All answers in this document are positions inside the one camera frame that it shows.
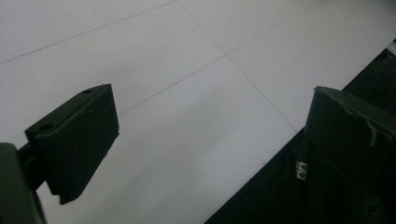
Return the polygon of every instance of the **white tile floor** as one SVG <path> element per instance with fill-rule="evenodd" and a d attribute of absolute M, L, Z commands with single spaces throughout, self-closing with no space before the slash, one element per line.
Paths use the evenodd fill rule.
<path fill-rule="evenodd" d="M 0 142 L 112 83 L 120 137 L 49 223 L 202 223 L 396 37 L 389 0 L 5 0 Z"/>

